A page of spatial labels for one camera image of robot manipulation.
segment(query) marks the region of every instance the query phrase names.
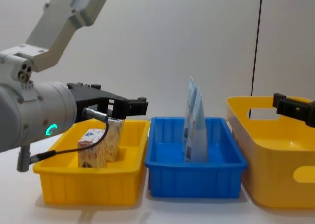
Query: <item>black clamp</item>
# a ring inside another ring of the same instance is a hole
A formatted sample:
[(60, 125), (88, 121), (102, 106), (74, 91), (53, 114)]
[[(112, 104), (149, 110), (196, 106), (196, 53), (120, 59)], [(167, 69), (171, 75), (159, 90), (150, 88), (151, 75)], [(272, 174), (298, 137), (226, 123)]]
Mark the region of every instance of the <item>black clamp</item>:
[(145, 97), (126, 99), (101, 90), (101, 85), (98, 84), (68, 83), (67, 86), (77, 104), (76, 122), (88, 119), (82, 116), (82, 111), (84, 108), (91, 106), (97, 107), (97, 111), (117, 119), (125, 119), (127, 116), (145, 115), (147, 113), (148, 102)]
[(315, 127), (315, 102), (301, 102), (275, 93), (272, 106), (277, 114), (304, 121), (308, 126)]

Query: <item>basket handle hole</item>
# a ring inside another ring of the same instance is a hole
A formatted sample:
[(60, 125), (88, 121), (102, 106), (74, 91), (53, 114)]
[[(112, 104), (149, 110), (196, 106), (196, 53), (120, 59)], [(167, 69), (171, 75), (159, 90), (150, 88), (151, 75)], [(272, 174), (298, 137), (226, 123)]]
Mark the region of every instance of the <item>basket handle hole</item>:
[(293, 178), (298, 183), (315, 183), (315, 166), (302, 166), (293, 173)]
[(276, 108), (251, 108), (247, 112), (248, 118), (252, 120), (274, 120), (279, 118)]

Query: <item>black cable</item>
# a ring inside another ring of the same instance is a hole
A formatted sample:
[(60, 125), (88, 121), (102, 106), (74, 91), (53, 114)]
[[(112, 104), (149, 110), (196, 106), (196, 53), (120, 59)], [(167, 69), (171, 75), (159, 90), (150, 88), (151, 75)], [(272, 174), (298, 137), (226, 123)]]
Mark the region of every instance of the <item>black cable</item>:
[(56, 154), (65, 154), (65, 153), (72, 153), (72, 152), (80, 152), (86, 149), (91, 149), (93, 147), (95, 147), (96, 145), (98, 145), (100, 142), (102, 142), (103, 139), (105, 139), (107, 133), (108, 133), (108, 129), (109, 129), (109, 124), (108, 124), (108, 117), (105, 121), (106, 123), (106, 129), (105, 132), (103, 134), (103, 136), (101, 137), (101, 139), (99, 139), (97, 142), (95, 142), (94, 144), (91, 144), (87, 147), (83, 147), (83, 148), (78, 148), (78, 149), (68, 149), (68, 150), (62, 150), (62, 151), (56, 151)]
[[(257, 27), (257, 36), (256, 36), (256, 47), (255, 47), (254, 67), (253, 67), (253, 70), (252, 70), (251, 96), (252, 96), (253, 91), (254, 91), (254, 79), (255, 79), (255, 71), (256, 71), (256, 60), (257, 60), (257, 49), (258, 49), (258, 38), (259, 38), (259, 28), (260, 28), (261, 7), (262, 7), (262, 0), (260, 0), (260, 4), (259, 4), (258, 27)], [(251, 112), (252, 112), (252, 110), (250, 109), (248, 118), (251, 118)]]
[(42, 161), (44, 159), (50, 158), (50, 157), (52, 157), (54, 155), (57, 155), (57, 154), (80, 152), (80, 151), (83, 151), (83, 150), (86, 150), (86, 149), (91, 149), (91, 148), (95, 147), (96, 145), (100, 144), (100, 142), (102, 140), (105, 139), (105, 137), (106, 137), (106, 135), (108, 133), (108, 130), (109, 130), (108, 116), (106, 116), (106, 118), (105, 118), (105, 124), (106, 124), (106, 128), (105, 128), (105, 132), (104, 132), (103, 136), (97, 142), (95, 142), (94, 144), (91, 144), (91, 145), (89, 145), (87, 147), (83, 147), (83, 148), (68, 149), (68, 150), (61, 150), (61, 151), (50, 150), (50, 151), (47, 151), (45, 153), (36, 154), (36, 155), (33, 155), (31, 157), (30, 164)]

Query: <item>white wall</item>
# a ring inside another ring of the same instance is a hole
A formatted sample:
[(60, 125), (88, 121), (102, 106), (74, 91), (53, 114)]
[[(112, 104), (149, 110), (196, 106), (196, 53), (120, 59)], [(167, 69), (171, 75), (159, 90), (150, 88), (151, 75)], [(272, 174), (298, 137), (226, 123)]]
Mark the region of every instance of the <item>white wall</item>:
[[(26, 40), (48, 1), (0, 0), (0, 50)], [(33, 80), (101, 83), (146, 96), (148, 116), (181, 116), (192, 75), (206, 115), (224, 117), (227, 97), (250, 94), (258, 10), (259, 0), (108, 0)]]
[(315, 0), (263, 0), (254, 95), (315, 100)]

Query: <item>blue plastic bin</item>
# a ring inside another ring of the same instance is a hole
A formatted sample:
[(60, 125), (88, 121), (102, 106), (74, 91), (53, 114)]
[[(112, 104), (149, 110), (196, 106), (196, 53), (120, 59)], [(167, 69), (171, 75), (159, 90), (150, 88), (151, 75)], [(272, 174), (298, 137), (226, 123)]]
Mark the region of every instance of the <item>blue plastic bin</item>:
[(186, 163), (184, 118), (151, 120), (145, 165), (152, 197), (238, 198), (247, 162), (225, 119), (206, 118), (208, 162)]

